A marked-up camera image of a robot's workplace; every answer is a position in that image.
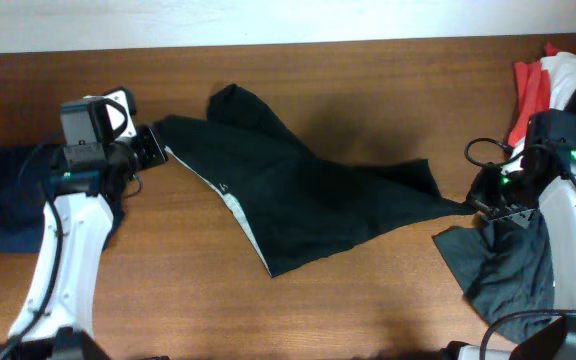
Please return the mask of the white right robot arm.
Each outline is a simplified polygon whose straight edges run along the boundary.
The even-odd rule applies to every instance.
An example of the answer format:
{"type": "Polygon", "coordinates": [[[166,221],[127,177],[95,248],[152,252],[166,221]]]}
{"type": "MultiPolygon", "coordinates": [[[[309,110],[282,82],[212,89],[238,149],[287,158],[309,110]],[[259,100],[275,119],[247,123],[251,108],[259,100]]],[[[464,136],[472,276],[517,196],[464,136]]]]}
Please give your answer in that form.
{"type": "Polygon", "coordinates": [[[539,196],[539,210],[549,232],[555,280],[554,307],[524,310],[489,325],[478,346],[461,347],[458,360],[576,359],[576,177],[567,171],[554,178],[539,196]],[[511,351],[487,347],[502,325],[519,319],[549,318],[549,325],[511,351]]]}

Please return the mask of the black shorts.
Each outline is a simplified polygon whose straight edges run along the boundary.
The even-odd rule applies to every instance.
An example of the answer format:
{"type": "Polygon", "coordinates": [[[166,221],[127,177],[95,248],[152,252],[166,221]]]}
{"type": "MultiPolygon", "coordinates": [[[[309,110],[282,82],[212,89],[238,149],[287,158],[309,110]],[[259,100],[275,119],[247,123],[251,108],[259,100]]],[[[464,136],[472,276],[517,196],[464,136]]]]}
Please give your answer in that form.
{"type": "Polygon", "coordinates": [[[425,159],[347,166],[318,157],[236,84],[210,97],[205,119],[168,115],[155,128],[219,195],[272,277],[406,225],[473,212],[441,195],[425,159]]]}

